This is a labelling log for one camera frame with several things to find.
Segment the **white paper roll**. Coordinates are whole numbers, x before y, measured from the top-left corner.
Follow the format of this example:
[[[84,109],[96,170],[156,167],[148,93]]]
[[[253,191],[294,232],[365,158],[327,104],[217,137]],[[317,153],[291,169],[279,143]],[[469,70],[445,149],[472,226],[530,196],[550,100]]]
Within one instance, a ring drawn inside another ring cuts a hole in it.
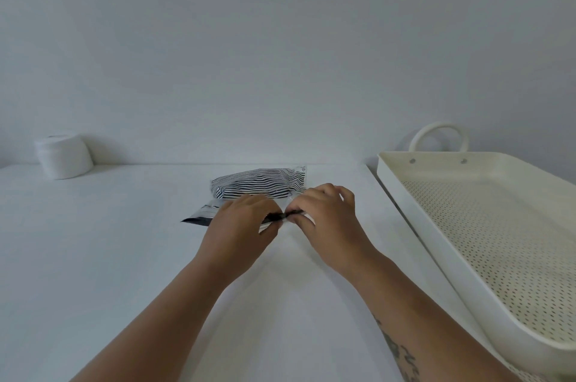
[[[78,134],[40,138],[35,140],[34,148],[40,166],[50,180],[75,178],[94,167],[90,151]]]

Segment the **person's left hand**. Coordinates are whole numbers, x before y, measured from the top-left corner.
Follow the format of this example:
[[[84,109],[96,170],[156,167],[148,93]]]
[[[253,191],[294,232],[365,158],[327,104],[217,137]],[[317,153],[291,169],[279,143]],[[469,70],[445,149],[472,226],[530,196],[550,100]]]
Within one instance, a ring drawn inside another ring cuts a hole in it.
[[[260,248],[260,225],[268,214],[281,212],[264,195],[243,195],[224,204],[212,219],[193,263],[213,281],[230,285],[246,273],[266,248]]]

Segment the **black white striped folded cloth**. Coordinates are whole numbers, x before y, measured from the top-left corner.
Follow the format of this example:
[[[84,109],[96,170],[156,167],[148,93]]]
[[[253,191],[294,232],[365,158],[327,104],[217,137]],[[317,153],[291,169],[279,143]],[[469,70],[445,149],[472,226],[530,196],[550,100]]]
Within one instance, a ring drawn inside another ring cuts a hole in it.
[[[305,190],[307,167],[258,168],[220,176],[210,182],[215,199],[237,199],[243,195],[288,198]]]

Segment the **person's left forearm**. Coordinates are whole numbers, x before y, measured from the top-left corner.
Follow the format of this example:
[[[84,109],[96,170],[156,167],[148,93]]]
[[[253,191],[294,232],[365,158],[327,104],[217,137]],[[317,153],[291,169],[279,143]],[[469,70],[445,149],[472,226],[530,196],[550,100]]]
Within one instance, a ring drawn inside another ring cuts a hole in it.
[[[70,382],[177,382],[209,313],[239,275],[194,258]]]

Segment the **clear plastic bag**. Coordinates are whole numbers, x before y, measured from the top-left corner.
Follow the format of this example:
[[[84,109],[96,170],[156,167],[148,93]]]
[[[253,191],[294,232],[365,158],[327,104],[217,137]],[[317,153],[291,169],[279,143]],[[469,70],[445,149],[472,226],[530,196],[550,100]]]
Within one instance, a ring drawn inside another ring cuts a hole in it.
[[[262,224],[260,225],[260,231],[263,231],[266,227],[268,227],[271,222],[285,221],[286,220],[286,215],[284,212],[285,208],[287,207],[288,204],[290,204],[292,202],[292,200],[294,198],[301,195],[302,193],[292,195],[288,198],[273,199],[279,205],[279,207],[282,209],[282,211],[281,212],[273,212],[273,213],[268,214],[267,217],[263,219]],[[210,223],[212,222],[212,219],[215,217],[215,215],[220,210],[220,208],[227,201],[232,201],[232,200],[234,200],[234,199],[215,199],[212,197],[212,199],[210,201],[208,201],[208,203],[206,203],[204,206],[202,206],[198,211],[194,212],[190,217],[184,219],[183,222],[207,227],[210,225]]]

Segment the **person's right forearm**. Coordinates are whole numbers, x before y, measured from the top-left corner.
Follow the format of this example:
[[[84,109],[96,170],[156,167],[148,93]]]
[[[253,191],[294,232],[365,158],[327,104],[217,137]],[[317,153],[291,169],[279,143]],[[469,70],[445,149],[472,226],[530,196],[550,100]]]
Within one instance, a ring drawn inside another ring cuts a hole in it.
[[[405,382],[521,382],[381,253],[354,263],[349,282]]]

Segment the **person's right hand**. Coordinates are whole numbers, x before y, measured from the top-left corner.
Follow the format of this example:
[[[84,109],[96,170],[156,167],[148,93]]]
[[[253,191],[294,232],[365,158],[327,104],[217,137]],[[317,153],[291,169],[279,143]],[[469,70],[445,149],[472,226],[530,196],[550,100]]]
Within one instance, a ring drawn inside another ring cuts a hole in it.
[[[307,189],[286,207],[305,211],[315,230],[301,230],[321,259],[350,283],[386,262],[356,217],[355,195],[331,183]]]

